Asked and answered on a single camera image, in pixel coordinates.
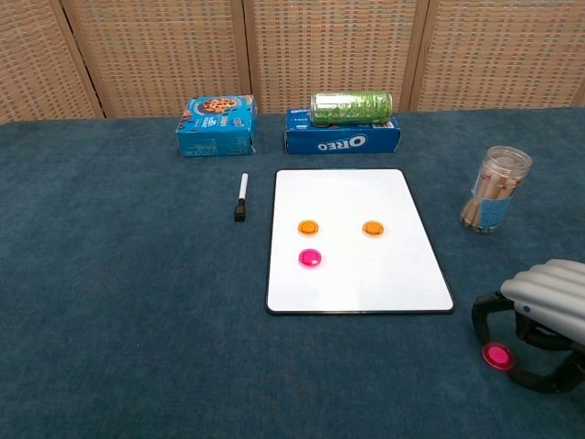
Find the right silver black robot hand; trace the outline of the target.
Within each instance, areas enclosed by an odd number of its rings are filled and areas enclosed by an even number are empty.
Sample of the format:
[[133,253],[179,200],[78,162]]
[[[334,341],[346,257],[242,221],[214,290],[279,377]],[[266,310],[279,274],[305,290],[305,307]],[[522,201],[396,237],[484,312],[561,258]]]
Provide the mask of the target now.
[[[568,355],[548,375],[516,366],[508,347],[491,338],[488,317],[513,311],[516,336],[530,346]],[[566,393],[584,381],[584,264],[551,259],[502,283],[499,290],[475,299],[473,329],[482,356],[515,384],[539,393]]]

